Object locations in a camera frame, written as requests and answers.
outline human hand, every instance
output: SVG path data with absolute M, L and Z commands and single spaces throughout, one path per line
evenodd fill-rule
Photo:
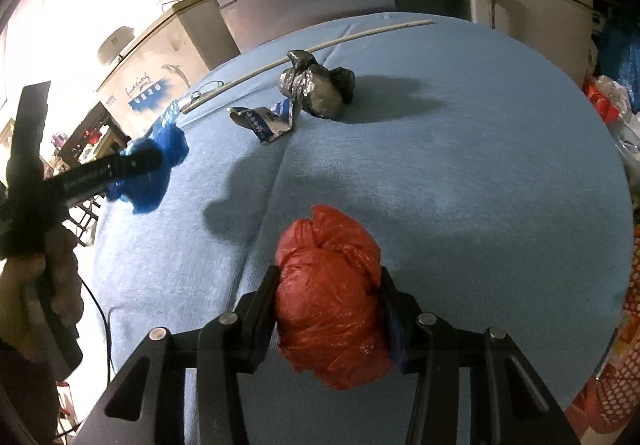
M 47 263 L 56 288 L 51 308 L 65 326 L 78 322 L 84 311 L 78 260 L 73 252 L 77 243 L 74 234 L 62 225 L 53 228 L 45 237 Z M 44 255 L 11 257 L 0 273 L 0 339 L 32 362 L 41 362 L 45 356 L 29 322 L 22 285 L 36 279 L 44 271 L 45 264 Z

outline white wall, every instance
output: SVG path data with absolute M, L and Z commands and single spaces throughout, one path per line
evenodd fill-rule
M 107 72 L 96 57 L 102 42 L 121 26 L 139 34 L 166 1 L 21 0 L 6 30 L 0 65 L 0 104 L 3 91 L 9 99 L 0 110 L 0 128 L 15 115 L 23 86 L 51 79 L 42 155 L 52 154 L 53 133 L 71 134 L 97 101 L 94 90 Z

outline blue tablecloth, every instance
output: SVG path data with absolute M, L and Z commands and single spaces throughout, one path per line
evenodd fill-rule
M 196 88 L 289 49 L 425 17 L 375 14 L 300 30 Z M 499 32 L 432 18 L 316 53 L 356 74 L 340 121 L 302 113 L 293 132 L 260 146 L 228 118 L 231 104 L 279 101 L 285 66 L 181 117 L 191 154 L 160 208 L 133 216 L 115 203 L 100 214 L 94 282 L 116 366 L 155 326 L 194 329 L 232 309 L 272 264 L 283 229 L 329 203 L 366 227 L 398 287 L 424 309 L 462 329 L 505 327 L 560 404 L 571 402 L 607 346 L 628 279 L 622 165 L 593 107 L 551 62 Z M 240 383 L 252 445 L 389 445 L 404 443 L 415 377 L 332 391 L 273 351 Z M 465 411 L 466 383 L 461 443 Z

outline screw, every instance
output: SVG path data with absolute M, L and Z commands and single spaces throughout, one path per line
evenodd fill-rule
M 495 340 L 502 340 L 507 336 L 507 332 L 500 328 L 490 327 L 489 328 L 489 336 Z
M 218 317 L 218 320 L 223 326 L 231 326 L 231 324 L 235 324 L 236 320 L 238 320 L 238 315 L 233 313 L 233 311 L 228 311 Z
M 166 336 L 166 329 L 164 328 L 153 328 L 149 331 L 149 338 L 151 340 L 162 340 Z
M 422 324 L 423 326 L 433 326 L 437 321 L 438 318 L 433 313 L 430 313 L 428 311 L 425 311 L 424 313 L 420 313 L 418 315 L 418 323 Z

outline black tool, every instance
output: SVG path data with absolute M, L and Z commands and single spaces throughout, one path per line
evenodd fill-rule
M 44 179 L 40 144 L 47 115 L 50 82 L 22 90 L 14 124 L 6 178 L 8 197 L 0 206 L 0 259 L 45 253 L 45 233 L 68 218 L 68 208 L 102 192 L 113 181 L 160 167 L 162 154 L 147 149 L 112 155 Z M 24 286 L 31 324 L 46 351 L 54 379 L 64 380 L 80 364 L 75 327 L 66 328 L 51 309 L 53 281 L 47 268 Z
M 280 272 L 202 329 L 172 335 L 155 328 L 108 386 L 74 445 L 184 443 L 184 372 L 196 368 L 200 445 L 248 445 L 238 373 L 264 360 L 275 326 Z M 506 332 L 457 330 L 382 270 L 381 295 L 392 360 L 417 373 L 406 445 L 454 445 L 460 367 L 471 368 L 472 445 L 579 445 L 562 410 Z

